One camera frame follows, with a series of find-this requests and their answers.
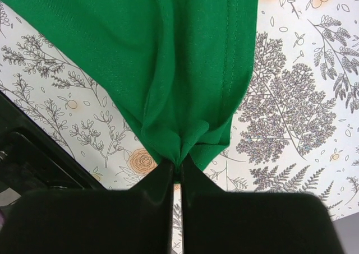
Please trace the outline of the floral patterned table mat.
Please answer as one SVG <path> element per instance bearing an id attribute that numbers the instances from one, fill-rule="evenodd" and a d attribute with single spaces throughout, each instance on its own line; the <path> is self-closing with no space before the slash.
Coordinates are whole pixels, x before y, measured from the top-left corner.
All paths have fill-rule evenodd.
<path id="1" fill-rule="evenodd" d="M 337 173 L 327 152 L 352 149 L 343 117 L 358 122 L 358 51 L 348 47 L 346 15 L 306 10 L 305 0 L 258 0 L 254 67 L 235 110 L 229 146 L 200 169 L 226 192 L 317 197 L 330 220 L 342 211 L 358 175 Z M 106 190 L 138 184 L 156 161 L 107 91 L 46 40 L 59 73 L 28 72 L 25 39 L 40 32 L 1 0 L 1 95 L 5 95 Z M 174 181 L 172 233 L 182 239 L 181 181 Z"/>

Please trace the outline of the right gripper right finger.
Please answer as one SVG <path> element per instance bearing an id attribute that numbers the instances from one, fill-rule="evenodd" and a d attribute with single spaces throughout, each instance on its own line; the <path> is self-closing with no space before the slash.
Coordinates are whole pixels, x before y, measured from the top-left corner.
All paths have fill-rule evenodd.
<path id="1" fill-rule="evenodd" d="M 226 192 L 187 156 L 180 167 L 184 253 L 341 253 L 318 198 Z"/>

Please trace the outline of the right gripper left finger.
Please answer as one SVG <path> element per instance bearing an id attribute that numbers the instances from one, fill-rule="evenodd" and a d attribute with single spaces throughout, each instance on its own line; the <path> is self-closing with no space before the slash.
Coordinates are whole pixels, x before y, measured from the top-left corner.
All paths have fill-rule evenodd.
<path id="1" fill-rule="evenodd" d="M 170 253 L 173 165 L 124 191 L 27 193 L 1 230 L 2 253 Z"/>

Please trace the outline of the green t-shirt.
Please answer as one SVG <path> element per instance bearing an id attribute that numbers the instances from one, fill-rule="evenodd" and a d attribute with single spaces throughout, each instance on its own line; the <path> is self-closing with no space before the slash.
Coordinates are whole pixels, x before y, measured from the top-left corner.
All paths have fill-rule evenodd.
<path id="1" fill-rule="evenodd" d="M 230 143 L 254 67 L 258 0 L 2 0 L 41 36 L 28 72 L 59 73 L 50 41 L 103 87 L 156 161 L 199 169 Z"/>

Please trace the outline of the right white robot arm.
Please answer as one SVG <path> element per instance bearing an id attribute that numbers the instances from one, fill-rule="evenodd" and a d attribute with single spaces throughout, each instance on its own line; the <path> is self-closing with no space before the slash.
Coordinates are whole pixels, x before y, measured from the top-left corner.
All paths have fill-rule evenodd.
<path id="1" fill-rule="evenodd" d="M 20 195 L 1 217 L 2 253 L 172 253 L 177 179 L 184 253 L 343 253 L 317 197 L 226 192 L 191 158 L 106 190 L 1 95 L 1 182 Z"/>

